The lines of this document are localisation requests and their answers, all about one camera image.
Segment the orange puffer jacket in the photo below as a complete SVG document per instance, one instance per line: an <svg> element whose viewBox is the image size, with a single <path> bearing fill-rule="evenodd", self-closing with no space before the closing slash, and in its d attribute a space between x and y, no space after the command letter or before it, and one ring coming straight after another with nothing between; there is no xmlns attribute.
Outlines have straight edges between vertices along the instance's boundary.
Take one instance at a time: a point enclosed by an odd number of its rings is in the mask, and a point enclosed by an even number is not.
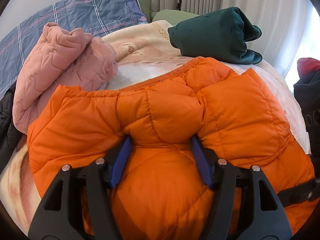
<svg viewBox="0 0 320 240"><path fill-rule="evenodd" d="M197 239L214 194L191 152L203 145L234 166L259 165L276 192L314 178L276 97L253 70L198 57L120 91L59 86L29 126L30 169L41 196L59 169L103 157L123 136L132 150L111 193L124 239Z"/></svg>

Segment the dark red cloth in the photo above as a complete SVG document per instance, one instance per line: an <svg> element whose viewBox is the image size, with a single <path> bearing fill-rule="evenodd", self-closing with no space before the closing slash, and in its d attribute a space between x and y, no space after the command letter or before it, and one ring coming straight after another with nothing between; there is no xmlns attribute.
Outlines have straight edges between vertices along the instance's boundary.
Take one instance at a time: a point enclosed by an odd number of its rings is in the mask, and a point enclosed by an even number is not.
<svg viewBox="0 0 320 240"><path fill-rule="evenodd" d="M300 58L297 61L297 71L300 78L320 70L320 61L310 57Z"/></svg>

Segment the beige curtain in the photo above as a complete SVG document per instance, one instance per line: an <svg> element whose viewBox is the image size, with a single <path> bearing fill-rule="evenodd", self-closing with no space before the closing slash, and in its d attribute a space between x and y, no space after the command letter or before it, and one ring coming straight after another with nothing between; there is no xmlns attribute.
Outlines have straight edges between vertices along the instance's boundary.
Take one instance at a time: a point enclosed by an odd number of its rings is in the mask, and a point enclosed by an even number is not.
<svg viewBox="0 0 320 240"><path fill-rule="evenodd" d="M249 48L259 52L286 76L296 58L313 5L310 0L148 0L153 11L181 9L198 15L228 7L239 7L263 32Z"/></svg>

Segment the black quilted garment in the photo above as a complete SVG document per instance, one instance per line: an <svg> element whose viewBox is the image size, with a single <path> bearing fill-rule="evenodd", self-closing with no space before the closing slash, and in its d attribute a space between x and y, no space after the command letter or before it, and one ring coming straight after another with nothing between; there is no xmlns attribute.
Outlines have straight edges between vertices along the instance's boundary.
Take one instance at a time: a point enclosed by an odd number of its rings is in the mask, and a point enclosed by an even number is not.
<svg viewBox="0 0 320 240"><path fill-rule="evenodd" d="M0 169L1 172L6 167L12 153L18 145L22 133L16 129L13 123L12 109L16 82L6 91L1 99L0 112Z"/></svg>

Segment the dark green folded garment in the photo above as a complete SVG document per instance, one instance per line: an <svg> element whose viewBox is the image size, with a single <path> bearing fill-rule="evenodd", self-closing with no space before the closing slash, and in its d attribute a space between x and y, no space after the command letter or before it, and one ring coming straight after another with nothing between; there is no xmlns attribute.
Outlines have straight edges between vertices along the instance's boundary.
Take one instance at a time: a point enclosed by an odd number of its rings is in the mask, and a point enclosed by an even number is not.
<svg viewBox="0 0 320 240"><path fill-rule="evenodd" d="M238 7L230 7L182 21L168 29L170 43L182 56L212 57L232 64L256 64L263 56L247 48L261 37Z"/></svg>

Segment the light green pillow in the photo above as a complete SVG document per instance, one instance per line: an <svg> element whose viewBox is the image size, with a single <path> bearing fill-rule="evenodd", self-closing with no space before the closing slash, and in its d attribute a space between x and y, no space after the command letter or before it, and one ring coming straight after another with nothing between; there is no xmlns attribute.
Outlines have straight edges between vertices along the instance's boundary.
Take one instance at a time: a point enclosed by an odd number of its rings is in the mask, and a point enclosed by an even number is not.
<svg viewBox="0 0 320 240"><path fill-rule="evenodd" d="M144 14L143 20L146 20L148 23L165 20L171 25L177 25L182 21L199 16L191 12L170 9L164 9L158 12L154 12L150 9L148 0L138 0L138 3L141 12Z"/></svg>

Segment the pink quilted garment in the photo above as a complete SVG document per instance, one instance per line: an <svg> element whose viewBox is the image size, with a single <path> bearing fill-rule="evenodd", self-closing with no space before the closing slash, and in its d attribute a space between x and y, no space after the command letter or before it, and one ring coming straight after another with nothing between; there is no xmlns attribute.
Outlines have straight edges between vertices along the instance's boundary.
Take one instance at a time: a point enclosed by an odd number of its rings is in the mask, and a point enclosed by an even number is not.
<svg viewBox="0 0 320 240"><path fill-rule="evenodd" d="M27 133L58 85L95 91L117 72L116 52L102 38L81 28L67 31L56 23L45 24L17 78L12 110L15 127Z"/></svg>

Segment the blue plaid pillow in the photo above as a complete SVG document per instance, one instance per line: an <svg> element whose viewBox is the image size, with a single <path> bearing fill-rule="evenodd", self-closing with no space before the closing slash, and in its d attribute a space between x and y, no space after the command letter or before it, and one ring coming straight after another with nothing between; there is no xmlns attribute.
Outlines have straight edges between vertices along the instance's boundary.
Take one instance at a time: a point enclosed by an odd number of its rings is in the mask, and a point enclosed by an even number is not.
<svg viewBox="0 0 320 240"><path fill-rule="evenodd" d="M137 0L61 0L38 11L1 38L1 95L17 76L37 43L43 26L56 23L71 31L82 28L94 37L147 22Z"/></svg>

